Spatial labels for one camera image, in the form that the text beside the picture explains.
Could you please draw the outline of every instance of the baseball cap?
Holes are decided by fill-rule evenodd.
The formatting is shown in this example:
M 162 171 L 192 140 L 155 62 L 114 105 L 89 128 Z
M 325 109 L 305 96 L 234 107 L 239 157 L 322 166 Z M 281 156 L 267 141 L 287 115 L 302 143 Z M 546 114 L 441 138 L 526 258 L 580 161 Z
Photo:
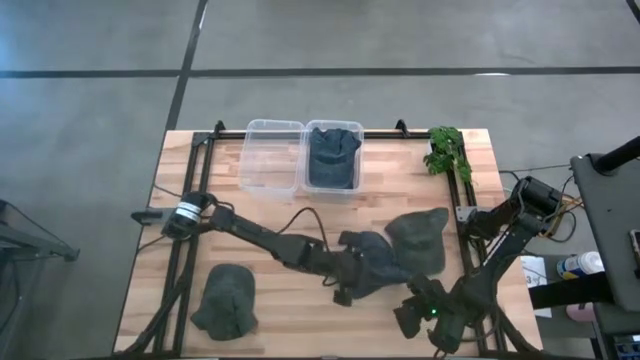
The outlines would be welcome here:
M 213 340 L 240 338 L 258 321 L 253 314 L 256 283 L 251 271 L 235 264 L 221 264 L 211 269 L 204 295 L 191 322 L 206 330 Z
M 398 264 L 412 273 L 433 275 L 445 266 L 442 230 L 449 221 L 446 208 L 400 215 L 384 229 L 391 237 Z

